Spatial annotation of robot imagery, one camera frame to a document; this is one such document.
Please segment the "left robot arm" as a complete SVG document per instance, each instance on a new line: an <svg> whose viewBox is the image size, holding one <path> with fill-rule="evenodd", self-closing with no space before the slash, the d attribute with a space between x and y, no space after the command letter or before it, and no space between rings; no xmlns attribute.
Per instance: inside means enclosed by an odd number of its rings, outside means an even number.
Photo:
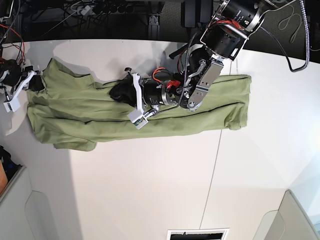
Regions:
<svg viewBox="0 0 320 240"><path fill-rule="evenodd" d="M159 67L151 77L127 76L109 92L112 100L130 105L144 115L161 113L161 106L194 111L220 75L223 60L234 60L263 19L261 0L222 0L211 20L189 42L169 55L179 57L177 72Z"/></svg>

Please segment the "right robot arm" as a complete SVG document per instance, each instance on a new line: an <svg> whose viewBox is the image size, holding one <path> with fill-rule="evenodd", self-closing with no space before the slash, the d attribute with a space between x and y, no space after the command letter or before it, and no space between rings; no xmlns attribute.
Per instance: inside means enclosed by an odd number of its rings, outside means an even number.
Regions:
<svg viewBox="0 0 320 240"><path fill-rule="evenodd" d="M5 103L25 99L44 88L43 64L32 53L27 40L40 31L27 29L40 12L40 0L2 0L0 2L0 92Z"/></svg>

